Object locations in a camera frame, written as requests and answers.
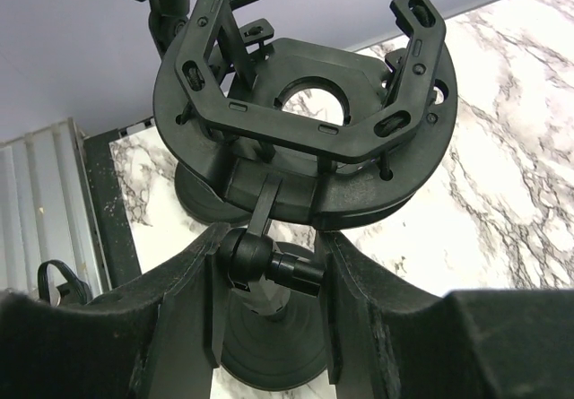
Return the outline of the shock mount mic stand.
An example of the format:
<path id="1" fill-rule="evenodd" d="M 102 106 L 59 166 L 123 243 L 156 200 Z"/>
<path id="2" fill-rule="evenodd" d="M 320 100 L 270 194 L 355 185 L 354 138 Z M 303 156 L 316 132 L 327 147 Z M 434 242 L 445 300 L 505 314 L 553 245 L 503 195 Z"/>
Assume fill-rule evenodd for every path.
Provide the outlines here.
<path id="1" fill-rule="evenodd" d="M 240 208 L 222 240 L 230 300 L 222 365 L 262 390 L 301 386 L 341 364 L 337 271 L 318 252 L 273 241 L 271 221 L 339 231 L 405 206 L 439 166 L 457 118 L 446 24 L 431 0 L 393 0 L 405 48 L 384 59 L 296 39 L 259 0 L 197 0 L 167 48 L 153 113 L 190 177 Z"/>

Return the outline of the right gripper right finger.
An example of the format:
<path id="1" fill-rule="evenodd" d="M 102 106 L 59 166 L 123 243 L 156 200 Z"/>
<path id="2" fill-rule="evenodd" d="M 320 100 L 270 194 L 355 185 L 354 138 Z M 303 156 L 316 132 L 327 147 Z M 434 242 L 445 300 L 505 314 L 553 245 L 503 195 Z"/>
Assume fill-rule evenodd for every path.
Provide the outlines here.
<path id="1" fill-rule="evenodd" d="M 329 382 L 340 398 L 570 398 L 573 293 L 445 297 L 391 273 L 339 232 L 319 232 Z"/>

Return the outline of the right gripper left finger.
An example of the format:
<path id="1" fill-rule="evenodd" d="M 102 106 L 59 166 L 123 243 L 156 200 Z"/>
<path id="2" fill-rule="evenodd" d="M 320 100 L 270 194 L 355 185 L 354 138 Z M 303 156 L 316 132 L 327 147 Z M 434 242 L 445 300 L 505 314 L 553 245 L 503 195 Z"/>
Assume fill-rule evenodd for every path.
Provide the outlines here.
<path id="1" fill-rule="evenodd" d="M 229 288 L 216 223 L 168 261 L 87 305 L 1 294 L 4 398 L 206 398 Z"/>

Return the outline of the short black mic stand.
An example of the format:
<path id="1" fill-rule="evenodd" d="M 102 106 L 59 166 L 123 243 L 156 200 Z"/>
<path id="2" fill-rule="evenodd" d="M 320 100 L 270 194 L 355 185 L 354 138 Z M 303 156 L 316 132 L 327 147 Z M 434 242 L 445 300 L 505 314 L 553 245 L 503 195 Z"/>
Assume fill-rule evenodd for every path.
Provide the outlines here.
<path id="1" fill-rule="evenodd" d="M 191 0 L 135 1 L 150 5 L 148 27 L 160 59 L 163 59 L 172 41 L 187 25 Z M 180 205 L 194 220 L 204 225 L 228 222 L 243 226 L 248 223 L 250 213 L 223 202 L 182 163 L 177 164 L 174 186 Z"/>

